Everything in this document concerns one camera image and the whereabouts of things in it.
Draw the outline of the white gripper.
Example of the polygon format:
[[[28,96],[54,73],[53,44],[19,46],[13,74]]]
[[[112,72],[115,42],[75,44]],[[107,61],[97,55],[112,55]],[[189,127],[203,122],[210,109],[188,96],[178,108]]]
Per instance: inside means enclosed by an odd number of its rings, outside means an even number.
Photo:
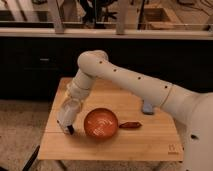
[[[64,132],[69,132],[73,135],[75,129],[73,123],[77,114],[81,112],[82,103],[78,99],[67,98],[61,105],[57,113],[57,122]]]

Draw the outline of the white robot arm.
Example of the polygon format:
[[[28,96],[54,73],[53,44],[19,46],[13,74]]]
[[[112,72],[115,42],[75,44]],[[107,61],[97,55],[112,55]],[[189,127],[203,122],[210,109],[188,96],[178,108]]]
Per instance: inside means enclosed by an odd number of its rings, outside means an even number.
[[[83,101],[97,78],[109,80],[186,125],[181,171],[213,171],[213,93],[197,93],[158,78],[134,72],[108,61],[102,50],[85,51],[77,60],[78,71],[67,85],[57,122],[72,133]]]

